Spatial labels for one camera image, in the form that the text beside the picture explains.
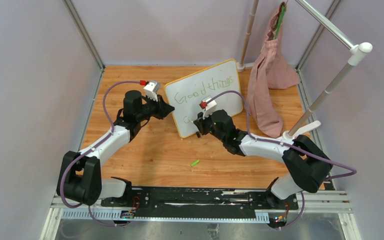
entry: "pink cloth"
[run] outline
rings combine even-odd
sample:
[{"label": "pink cloth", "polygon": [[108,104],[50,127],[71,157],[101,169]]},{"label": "pink cloth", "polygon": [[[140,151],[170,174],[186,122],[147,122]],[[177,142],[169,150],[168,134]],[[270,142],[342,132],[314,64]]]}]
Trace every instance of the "pink cloth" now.
[{"label": "pink cloth", "polygon": [[283,120],[273,108],[269,88],[287,89],[300,81],[295,70],[289,66],[282,55],[283,23],[280,25],[277,39],[273,39],[283,4],[286,6],[286,3],[282,2],[270,18],[261,53],[251,70],[246,96],[250,114],[254,117],[258,128],[272,138],[280,136]]}]

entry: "wood surface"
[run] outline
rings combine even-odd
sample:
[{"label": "wood surface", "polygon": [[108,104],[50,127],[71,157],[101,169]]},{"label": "wood surface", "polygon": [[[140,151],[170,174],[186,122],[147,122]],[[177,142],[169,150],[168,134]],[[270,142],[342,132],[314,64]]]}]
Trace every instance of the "wood surface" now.
[{"label": "wood surface", "polygon": [[[164,98],[164,85],[195,73],[206,66],[108,66],[99,88],[89,121],[83,147],[101,137],[110,124],[104,115],[102,101],[113,84],[126,80],[156,80],[161,83],[159,94]],[[239,73],[240,88],[246,96],[251,70]],[[109,93],[106,108],[112,118],[123,107],[125,92],[142,90],[139,84],[121,84]],[[270,90],[275,110],[283,118],[283,130],[289,130],[303,114],[295,86]],[[237,128],[246,130],[245,110],[233,117]],[[251,132],[265,136],[250,118]],[[191,167],[191,163],[200,163]],[[152,118],[132,142],[118,150],[102,168],[102,177],[119,177],[133,185],[267,188],[273,179],[288,173],[283,163],[253,156],[232,155],[214,136],[180,138],[173,116],[164,120]]]}]

